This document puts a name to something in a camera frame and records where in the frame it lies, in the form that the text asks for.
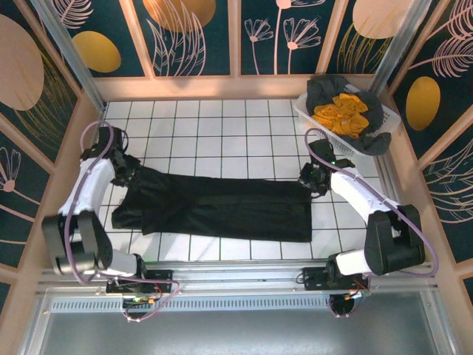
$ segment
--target leaf illustration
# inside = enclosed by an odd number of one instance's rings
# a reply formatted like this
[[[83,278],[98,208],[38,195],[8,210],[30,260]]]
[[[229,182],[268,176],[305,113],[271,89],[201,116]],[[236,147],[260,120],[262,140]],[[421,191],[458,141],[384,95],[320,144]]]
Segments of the leaf illustration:
[[[94,12],[91,0],[52,0],[62,24],[71,30],[78,30]]]
[[[427,184],[437,183],[441,178],[450,176],[464,161],[473,158],[473,141],[470,141],[458,153],[433,161],[427,168],[424,177]]]
[[[437,48],[434,58],[412,65],[409,70],[422,64],[432,63],[436,76],[459,78],[473,64],[473,37],[451,37]]]
[[[430,36],[435,36],[443,28],[447,27],[450,34],[456,39],[462,39],[473,35],[473,0],[455,0],[450,17],[447,22],[433,31]]]
[[[182,13],[170,0],[151,0],[155,26],[147,20],[154,36],[153,67],[159,76],[187,76],[205,66],[205,37],[199,19],[180,3]]]
[[[153,67],[158,75],[167,76],[169,74],[169,54],[163,37],[161,27],[156,28],[149,20],[146,20],[153,32],[154,38],[154,55]]]
[[[178,71],[176,75],[188,76],[192,74],[196,68],[199,70],[197,75],[200,75],[205,66],[206,56],[204,32],[199,19],[193,13],[192,16],[188,16],[186,10],[185,14],[186,24],[189,25],[188,28],[191,28],[191,30],[186,33],[187,46],[184,58],[186,65]]]
[[[424,176],[442,222],[473,219],[473,141],[458,153],[431,163]]]

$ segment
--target black cloth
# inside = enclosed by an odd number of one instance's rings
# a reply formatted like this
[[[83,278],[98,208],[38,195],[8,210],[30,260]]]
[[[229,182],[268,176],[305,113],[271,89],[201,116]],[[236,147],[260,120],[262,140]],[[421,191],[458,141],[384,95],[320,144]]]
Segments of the black cloth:
[[[310,190],[291,181],[163,174],[140,166],[112,213],[114,229],[310,242]]]
[[[345,86],[349,84],[348,80],[340,75],[320,75],[307,81],[307,100],[305,106],[310,116],[316,106],[333,104],[333,98],[344,92]],[[374,133],[383,124],[383,107],[379,99],[372,92],[355,92],[360,100],[367,106],[368,111],[361,113],[370,125],[363,130],[360,138],[351,138],[347,135],[339,135],[353,148],[366,155],[383,155],[391,144],[391,133],[383,132],[374,137]]]

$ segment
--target black bracket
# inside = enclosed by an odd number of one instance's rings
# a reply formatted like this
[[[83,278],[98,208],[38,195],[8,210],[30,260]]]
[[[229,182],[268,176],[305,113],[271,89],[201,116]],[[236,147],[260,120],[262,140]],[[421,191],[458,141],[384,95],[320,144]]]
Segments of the black bracket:
[[[145,280],[172,280],[172,270],[147,270],[144,274]],[[171,292],[170,283],[157,284],[164,294]],[[111,280],[107,283],[106,294],[121,294],[123,296],[137,296],[138,294],[153,294],[156,291],[153,283],[132,283],[126,280]]]
[[[359,288],[355,281],[368,288],[368,279],[363,278],[362,274],[337,277],[336,282],[333,282],[325,267],[302,269],[302,283],[305,291],[348,291]]]

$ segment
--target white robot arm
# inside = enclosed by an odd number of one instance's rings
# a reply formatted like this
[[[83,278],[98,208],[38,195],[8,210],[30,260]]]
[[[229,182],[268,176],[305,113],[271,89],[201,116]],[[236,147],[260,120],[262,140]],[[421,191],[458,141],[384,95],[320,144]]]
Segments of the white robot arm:
[[[140,165],[138,159],[124,154],[122,131],[118,128],[113,130],[111,149],[90,171],[92,162],[109,142],[109,130],[99,129],[99,141],[91,149],[86,149],[81,156],[81,171],[66,203],[57,215],[44,218],[42,223],[52,265],[57,274],[71,271],[64,251],[64,221],[79,187],[79,181],[87,174],[89,177],[82,186],[82,193],[75,201],[69,231],[69,234],[74,236],[72,250],[78,270],[83,274],[104,272],[124,277],[141,277],[143,270],[146,270],[139,255],[124,254],[112,249],[110,240],[98,220],[98,211],[107,186],[111,182],[125,186]],[[327,140],[312,142],[311,148],[324,160],[359,176],[351,162],[346,159],[336,160]],[[306,164],[299,180],[321,195],[332,189],[344,197],[367,224],[367,238],[363,249],[334,254],[329,258],[327,270],[332,278],[368,272],[386,274],[424,261],[422,241],[358,181],[318,165],[314,160]],[[420,225],[420,218],[413,206],[399,206],[395,201],[387,198],[386,200]]]

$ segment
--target plastic basket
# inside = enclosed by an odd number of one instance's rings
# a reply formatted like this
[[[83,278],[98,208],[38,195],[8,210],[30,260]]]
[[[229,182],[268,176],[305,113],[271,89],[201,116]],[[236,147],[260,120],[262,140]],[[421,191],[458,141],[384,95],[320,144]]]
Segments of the plastic basket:
[[[344,92],[358,92],[360,89],[354,87],[353,85],[348,84],[344,88]],[[329,129],[326,129],[317,121],[315,121],[310,115],[307,113],[307,109],[305,107],[305,101],[307,100],[307,93],[302,94],[297,99],[296,103],[294,104],[294,109],[296,109],[297,113],[299,114],[299,121],[304,124],[308,129],[309,128],[320,128],[325,133],[327,133],[328,140],[333,145],[333,148],[338,151],[338,154],[345,155],[347,158],[352,157],[353,155],[365,155],[359,152],[357,149],[353,148],[349,143],[341,139],[335,133],[332,133]],[[401,123],[401,117],[391,109],[388,109],[383,105],[383,124],[381,127],[373,132],[370,133],[369,136],[375,137],[376,135],[383,133],[383,132],[390,132],[393,133]]]

